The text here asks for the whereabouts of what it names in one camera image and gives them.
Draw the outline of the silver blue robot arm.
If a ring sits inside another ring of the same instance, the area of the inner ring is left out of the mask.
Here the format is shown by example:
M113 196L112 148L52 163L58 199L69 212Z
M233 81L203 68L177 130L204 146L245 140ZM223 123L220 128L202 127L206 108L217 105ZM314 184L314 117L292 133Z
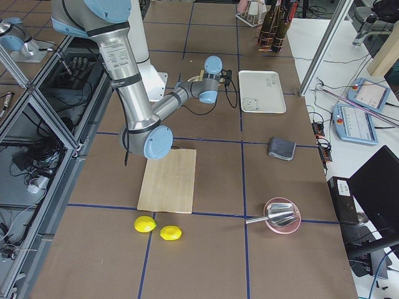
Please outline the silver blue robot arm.
M1 19L1 46L15 62L39 63L47 53L46 43L34 39L18 17Z
M99 47L112 88L125 115L120 138L127 153L161 159L171 150L173 133L162 121L190 98L215 103L223 63L217 56L204 62L197 82L183 81L155 104L146 86L160 81L150 63L138 1L52 1L52 25L62 34L90 39Z

